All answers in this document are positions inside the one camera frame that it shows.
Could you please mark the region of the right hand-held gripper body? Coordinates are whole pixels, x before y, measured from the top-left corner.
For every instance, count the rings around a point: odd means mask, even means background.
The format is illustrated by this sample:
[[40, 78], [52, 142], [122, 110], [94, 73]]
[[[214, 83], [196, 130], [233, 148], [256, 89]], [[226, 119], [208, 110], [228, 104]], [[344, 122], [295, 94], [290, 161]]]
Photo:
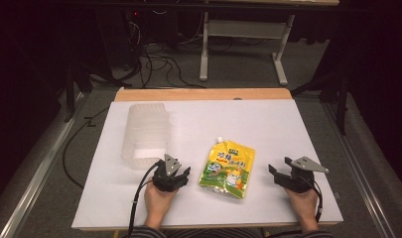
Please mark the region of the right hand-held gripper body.
[[279, 179], [274, 180], [281, 185], [297, 193], [306, 192], [314, 187], [314, 172], [328, 174], [330, 171], [308, 157], [293, 160], [289, 175], [281, 174]]

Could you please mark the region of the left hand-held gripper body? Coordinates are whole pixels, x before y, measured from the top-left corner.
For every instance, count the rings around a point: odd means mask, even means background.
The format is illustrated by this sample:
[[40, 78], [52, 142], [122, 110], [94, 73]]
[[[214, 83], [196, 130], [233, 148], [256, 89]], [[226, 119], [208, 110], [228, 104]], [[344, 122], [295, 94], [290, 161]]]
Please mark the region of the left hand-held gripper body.
[[176, 181], [177, 172], [182, 164], [168, 154], [164, 155], [165, 166], [157, 168], [152, 177], [153, 185], [160, 191], [172, 192], [185, 186], [187, 181]]

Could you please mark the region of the person's left hand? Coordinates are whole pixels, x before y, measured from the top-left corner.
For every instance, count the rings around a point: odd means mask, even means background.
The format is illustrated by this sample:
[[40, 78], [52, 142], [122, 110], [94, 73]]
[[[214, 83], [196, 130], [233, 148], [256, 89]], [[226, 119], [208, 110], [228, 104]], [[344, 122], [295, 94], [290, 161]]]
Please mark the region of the person's left hand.
[[171, 192], [158, 190], [151, 180], [147, 183], [144, 200], [147, 217], [144, 224], [150, 228], [159, 230], [172, 205], [177, 190]]

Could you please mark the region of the person's right hand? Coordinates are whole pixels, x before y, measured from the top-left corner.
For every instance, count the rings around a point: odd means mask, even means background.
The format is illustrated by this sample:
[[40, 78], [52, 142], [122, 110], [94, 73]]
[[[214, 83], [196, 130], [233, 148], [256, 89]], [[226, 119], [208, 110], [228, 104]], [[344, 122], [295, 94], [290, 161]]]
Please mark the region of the person's right hand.
[[319, 226], [315, 212], [318, 195], [313, 190], [297, 193], [286, 188], [285, 191], [290, 198], [293, 210], [296, 213], [302, 231], [304, 233], [317, 231]]

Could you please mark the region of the clear plastic container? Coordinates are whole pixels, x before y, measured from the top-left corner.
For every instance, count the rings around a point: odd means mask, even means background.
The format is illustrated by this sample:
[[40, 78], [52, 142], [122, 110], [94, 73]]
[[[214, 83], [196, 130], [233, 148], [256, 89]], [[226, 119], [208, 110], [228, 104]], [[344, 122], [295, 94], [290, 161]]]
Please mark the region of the clear plastic container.
[[132, 170], [147, 170], [163, 159], [169, 145], [169, 113], [163, 103], [129, 107], [121, 158]]

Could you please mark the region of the white table sheet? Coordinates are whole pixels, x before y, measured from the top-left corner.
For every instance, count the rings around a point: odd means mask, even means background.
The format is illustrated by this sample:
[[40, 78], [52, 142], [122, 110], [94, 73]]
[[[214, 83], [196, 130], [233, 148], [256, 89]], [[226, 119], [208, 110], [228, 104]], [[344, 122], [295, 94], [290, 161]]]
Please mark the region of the white table sheet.
[[[129, 103], [114, 102], [107, 114], [89, 169], [72, 228], [125, 229], [146, 217], [134, 204], [143, 176], [121, 157]], [[166, 228], [207, 228], [295, 224], [284, 189], [268, 169], [287, 170], [285, 158], [318, 156], [297, 105], [292, 99], [168, 101], [169, 154], [191, 171], [163, 222]], [[244, 198], [221, 195], [200, 187], [199, 179], [217, 138], [255, 150], [252, 174]]]

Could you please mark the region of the yellow spouted snack pouch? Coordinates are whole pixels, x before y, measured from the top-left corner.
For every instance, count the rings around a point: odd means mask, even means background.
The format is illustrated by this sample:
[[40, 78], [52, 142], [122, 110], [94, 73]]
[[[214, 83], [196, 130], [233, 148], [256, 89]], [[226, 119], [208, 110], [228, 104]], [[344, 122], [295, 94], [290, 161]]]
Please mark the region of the yellow spouted snack pouch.
[[254, 149], [218, 137], [209, 151], [199, 185], [213, 192], [242, 199], [254, 160]]

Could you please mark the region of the black metal stand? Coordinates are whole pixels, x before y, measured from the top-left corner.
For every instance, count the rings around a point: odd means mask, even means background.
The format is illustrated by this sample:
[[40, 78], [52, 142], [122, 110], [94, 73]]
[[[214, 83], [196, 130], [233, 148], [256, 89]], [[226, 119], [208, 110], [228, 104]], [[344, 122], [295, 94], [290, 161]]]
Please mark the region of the black metal stand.
[[313, 79], [290, 91], [292, 96], [300, 95], [303, 92], [320, 88], [320, 100], [324, 103], [336, 102], [335, 124], [339, 131], [345, 134], [345, 112], [348, 88], [348, 78], [344, 72], [334, 71], [329, 74]]
[[66, 122], [71, 120], [75, 112], [77, 90], [81, 93], [90, 93], [92, 91], [92, 84], [90, 83], [89, 73], [85, 64], [79, 61], [71, 61], [66, 68]]

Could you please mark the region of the grey metal floor rail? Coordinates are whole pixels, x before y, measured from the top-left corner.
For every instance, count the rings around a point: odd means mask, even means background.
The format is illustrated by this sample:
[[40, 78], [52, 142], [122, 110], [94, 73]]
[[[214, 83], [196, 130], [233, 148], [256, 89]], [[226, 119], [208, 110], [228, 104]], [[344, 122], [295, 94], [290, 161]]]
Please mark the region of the grey metal floor rail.
[[15, 171], [0, 196], [0, 238], [19, 236], [56, 164], [57, 153], [75, 122], [74, 117], [88, 96], [88, 93], [80, 92], [74, 98], [75, 110], [72, 113], [67, 110], [66, 95], [60, 97], [60, 112]]
[[402, 238], [402, 182], [385, 159], [354, 101], [347, 101], [345, 134], [335, 122], [335, 108], [327, 103], [323, 108], [379, 237]]

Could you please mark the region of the white metal desk frame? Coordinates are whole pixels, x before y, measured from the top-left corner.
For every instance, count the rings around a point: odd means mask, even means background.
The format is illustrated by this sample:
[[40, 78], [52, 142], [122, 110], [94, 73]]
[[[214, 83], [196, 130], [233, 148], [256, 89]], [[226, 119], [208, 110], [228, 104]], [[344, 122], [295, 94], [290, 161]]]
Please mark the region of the white metal desk frame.
[[230, 37], [250, 38], [261, 40], [279, 40], [279, 49], [274, 52], [272, 62], [275, 67], [279, 83], [283, 86], [288, 84], [285, 70], [282, 65], [282, 56], [290, 36], [294, 15], [289, 15], [283, 23], [265, 23], [252, 21], [215, 20], [210, 19], [208, 12], [202, 14], [202, 49], [200, 65], [200, 81], [208, 78], [208, 38]]

